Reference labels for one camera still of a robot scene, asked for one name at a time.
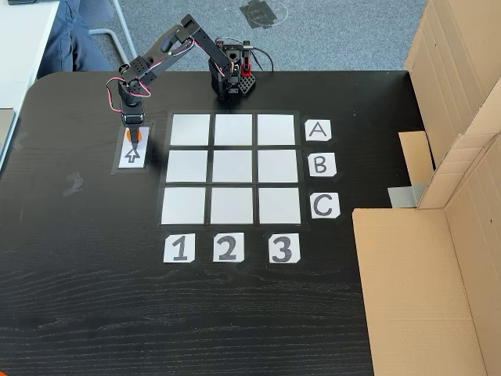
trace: person's leg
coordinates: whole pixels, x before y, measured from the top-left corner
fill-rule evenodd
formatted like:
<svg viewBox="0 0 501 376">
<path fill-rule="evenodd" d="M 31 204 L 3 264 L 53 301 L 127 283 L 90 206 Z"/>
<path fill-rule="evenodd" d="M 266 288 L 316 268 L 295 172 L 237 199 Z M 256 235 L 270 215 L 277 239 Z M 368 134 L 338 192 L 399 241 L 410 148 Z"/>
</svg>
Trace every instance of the person's leg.
<svg viewBox="0 0 501 376">
<path fill-rule="evenodd" d="M 44 54 L 38 69 L 38 78 L 47 74 L 60 71 L 73 70 L 73 58 L 71 55 L 70 32 L 75 17 L 75 0 L 61 0 L 57 8 L 56 18 L 49 34 Z"/>
<path fill-rule="evenodd" d="M 77 15 L 71 31 L 73 46 L 73 70 L 75 71 L 111 71 L 110 63 L 97 48 L 94 39 L 88 34 L 80 14 Z"/>
</svg>

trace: black desk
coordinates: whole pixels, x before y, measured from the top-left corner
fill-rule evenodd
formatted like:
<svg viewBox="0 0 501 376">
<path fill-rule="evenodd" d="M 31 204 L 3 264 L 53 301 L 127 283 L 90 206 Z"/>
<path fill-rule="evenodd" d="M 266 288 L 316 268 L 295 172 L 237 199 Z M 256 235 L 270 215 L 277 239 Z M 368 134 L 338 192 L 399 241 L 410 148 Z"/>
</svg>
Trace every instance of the black desk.
<svg viewBox="0 0 501 376">
<path fill-rule="evenodd" d="M 423 130 L 406 72 L 257 74 L 234 110 L 330 119 L 342 218 L 302 230 L 301 261 L 268 261 L 262 234 L 240 264 L 163 264 L 158 228 L 171 110 L 225 112 L 209 73 L 168 73 L 146 101 L 156 126 L 147 174 L 110 174 L 120 123 L 109 73 L 54 74 L 29 91 L 0 175 L 0 370 L 63 374 L 373 374 L 351 224 L 408 186 L 398 132 Z M 79 173 L 83 189 L 67 176 Z"/>
</svg>

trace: robotic arm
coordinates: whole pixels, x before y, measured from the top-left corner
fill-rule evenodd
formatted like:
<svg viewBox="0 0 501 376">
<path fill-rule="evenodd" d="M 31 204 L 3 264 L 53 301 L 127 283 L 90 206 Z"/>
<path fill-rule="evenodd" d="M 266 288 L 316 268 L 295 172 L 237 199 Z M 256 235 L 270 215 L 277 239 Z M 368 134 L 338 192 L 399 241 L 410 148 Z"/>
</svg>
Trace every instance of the robotic arm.
<svg viewBox="0 0 501 376">
<path fill-rule="evenodd" d="M 181 45 L 171 50 L 176 42 Z M 112 109 L 121 113 L 122 123 L 129 129 L 134 149 L 139 141 L 139 127 L 144 121 L 142 98 L 150 96 L 148 86 L 157 79 L 159 73 L 167 70 L 195 46 L 209 55 L 212 87 L 219 99 L 235 94 L 247 97 L 254 88 L 256 80 L 250 64 L 254 48 L 250 43 L 225 44 L 218 39 L 214 42 L 190 15 L 185 16 L 181 25 L 173 26 L 162 35 L 144 56 L 136 57 L 130 65 L 122 65 L 119 68 L 121 78 L 108 81 L 109 84 L 114 79 L 118 80 L 121 106 L 120 110 Z"/>
</svg>

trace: white paper square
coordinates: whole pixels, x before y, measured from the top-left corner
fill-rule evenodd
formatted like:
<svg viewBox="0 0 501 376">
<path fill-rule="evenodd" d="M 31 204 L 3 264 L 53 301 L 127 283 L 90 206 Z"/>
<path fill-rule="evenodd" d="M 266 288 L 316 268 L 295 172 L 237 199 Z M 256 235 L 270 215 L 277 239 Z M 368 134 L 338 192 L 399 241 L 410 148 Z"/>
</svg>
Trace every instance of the white paper square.
<svg viewBox="0 0 501 376">
<path fill-rule="evenodd" d="M 174 114 L 171 145 L 206 146 L 209 144 L 209 114 Z"/>
<path fill-rule="evenodd" d="M 297 188 L 259 188 L 259 222 L 301 223 Z"/>
<path fill-rule="evenodd" d="M 259 150 L 260 183 L 297 183 L 296 150 Z"/>
<path fill-rule="evenodd" d="M 144 168 L 150 127 L 140 127 L 139 133 L 141 134 L 141 140 L 138 142 L 138 147 L 135 151 L 132 148 L 132 143 L 127 139 L 127 132 L 124 133 L 124 142 L 122 143 L 118 168 Z"/>
<path fill-rule="evenodd" d="M 215 150 L 212 181 L 252 183 L 252 150 Z"/>
<path fill-rule="evenodd" d="M 243 261 L 243 233 L 219 233 L 214 238 L 214 262 Z"/>
<path fill-rule="evenodd" d="M 337 193 L 314 193 L 310 196 L 312 218 L 339 217 L 339 196 Z"/>
<path fill-rule="evenodd" d="M 305 138 L 306 141 L 329 141 L 332 139 L 330 120 L 307 120 Z"/>
<path fill-rule="evenodd" d="M 253 223 L 252 188 L 212 188 L 211 224 Z"/>
<path fill-rule="evenodd" d="M 194 233 L 170 235 L 165 239 L 164 262 L 192 262 L 194 260 Z"/>
<path fill-rule="evenodd" d="M 171 150 L 167 182 L 196 183 L 207 180 L 206 150 Z"/>
<path fill-rule="evenodd" d="M 251 114 L 217 114 L 214 132 L 216 146 L 251 146 Z"/>
<path fill-rule="evenodd" d="M 337 174 L 334 153 L 314 153 L 308 155 L 310 176 L 332 177 Z"/>
<path fill-rule="evenodd" d="M 163 225 L 203 225 L 205 188 L 165 188 Z"/>
<path fill-rule="evenodd" d="M 295 145 L 293 115 L 258 115 L 258 145 Z"/>
<path fill-rule="evenodd" d="M 295 264 L 301 259 L 299 234 L 276 233 L 268 240 L 269 261 L 272 264 Z"/>
</svg>

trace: number 1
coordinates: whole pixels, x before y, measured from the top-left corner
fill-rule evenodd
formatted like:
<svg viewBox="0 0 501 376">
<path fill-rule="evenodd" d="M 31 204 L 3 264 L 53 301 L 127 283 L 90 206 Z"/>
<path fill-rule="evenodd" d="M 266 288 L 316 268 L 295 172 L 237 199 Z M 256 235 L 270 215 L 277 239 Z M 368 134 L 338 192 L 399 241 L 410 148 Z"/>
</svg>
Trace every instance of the number 1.
<svg viewBox="0 0 501 376">
<path fill-rule="evenodd" d="M 187 256 L 184 256 L 185 254 L 185 240 L 186 237 L 183 235 L 179 239 L 177 239 L 174 243 L 172 243 L 173 246 L 179 245 L 179 256 L 174 257 L 174 261 L 186 261 L 188 259 Z"/>
</svg>

